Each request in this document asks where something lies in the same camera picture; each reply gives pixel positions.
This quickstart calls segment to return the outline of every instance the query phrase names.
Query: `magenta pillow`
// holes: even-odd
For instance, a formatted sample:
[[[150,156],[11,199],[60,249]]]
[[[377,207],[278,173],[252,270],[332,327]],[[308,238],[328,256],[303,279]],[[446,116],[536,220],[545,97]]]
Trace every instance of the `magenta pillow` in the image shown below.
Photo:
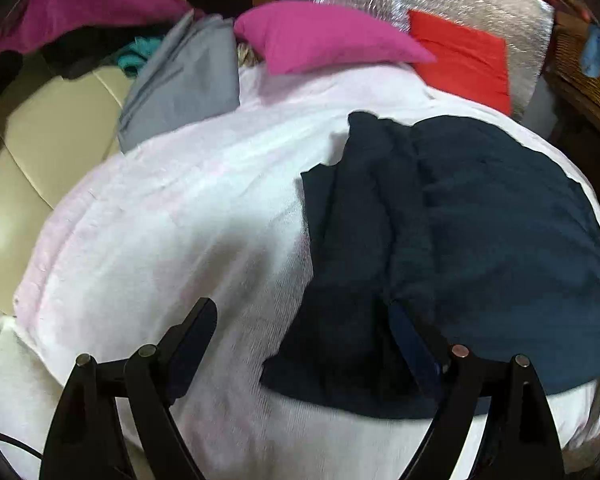
[[[251,43],[272,74],[297,74],[339,63],[424,63],[436,57],[405,32],[362,12],[304,0],[281,0],[240,15],[234,33]]]

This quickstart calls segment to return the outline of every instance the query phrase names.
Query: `pink fabric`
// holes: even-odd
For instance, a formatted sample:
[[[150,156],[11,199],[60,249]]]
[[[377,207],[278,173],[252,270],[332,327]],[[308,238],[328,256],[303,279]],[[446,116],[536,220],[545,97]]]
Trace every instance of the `pink fabric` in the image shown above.
[[[80,27],[176,23],[183,0],[20,0],[0,26],[0,53],[33,52]]]
[[[433,62],[407,33],[365,12],[282,0],[242,14],[235,35],[249,41],[272,74],[297,74],[342,63]]]

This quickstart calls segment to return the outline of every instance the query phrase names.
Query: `white bed sheet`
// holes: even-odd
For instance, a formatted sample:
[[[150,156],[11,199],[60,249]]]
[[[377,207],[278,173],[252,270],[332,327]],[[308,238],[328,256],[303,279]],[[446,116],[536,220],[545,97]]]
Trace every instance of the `white bed sheet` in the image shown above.
[[[218,329],[188,394],[172,413],[210,480],[398,478],[428,420],[387,422],[266,392],[273,354],[311,277],[299,175],[336,162],[347,115],[405,124],[450,114],[503,128],[582,184],[558,150],[504,115],[427,88],[411,68],[362,66],[303,76],[244,70],[238,110],[149,140],[86,177],[56,208],[16,292],[18,332],[64,383],[75,356],[124,358],[157,342],[200,296]],[[550,398],[563,447],[600,435],[587,424],[590,383]],[[128,407],[125,433],[136,442]],[[454,479],[480,441],[476,417]]]

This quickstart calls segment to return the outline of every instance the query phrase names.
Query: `blue cloth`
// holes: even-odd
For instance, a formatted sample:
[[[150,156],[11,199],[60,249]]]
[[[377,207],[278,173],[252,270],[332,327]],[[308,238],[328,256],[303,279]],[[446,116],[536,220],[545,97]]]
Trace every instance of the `blue cloth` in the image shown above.
[[[580,55],[580,69],[587,77],[600,77],[600,26],[589,25],[589,38]]]
[[[419,362],[403,358],[397,306],[482,358],[526,354],[547,394],[599,377],[600,226],[580,184],[471,118],[349,124],[342,160],[302,174],[314,276],[262,384],[360,415],[433,416],[411,371],[425,390],[438,372],[413,341],[400,346]]]
[[[113,54],[113,62],[127,77],[138,77],[149,58],[158,49],[164,36],[158,38],[136,38]]]

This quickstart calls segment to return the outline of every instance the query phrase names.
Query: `gray cloth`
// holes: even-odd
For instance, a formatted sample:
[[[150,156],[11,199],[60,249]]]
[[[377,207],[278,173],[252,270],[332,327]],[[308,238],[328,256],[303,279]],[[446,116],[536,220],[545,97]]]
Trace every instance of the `gray cloth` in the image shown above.
[[[240,104],[232,20],[186,14],[138,74],[122,107],[123,153],[185,124],[235,110]]]

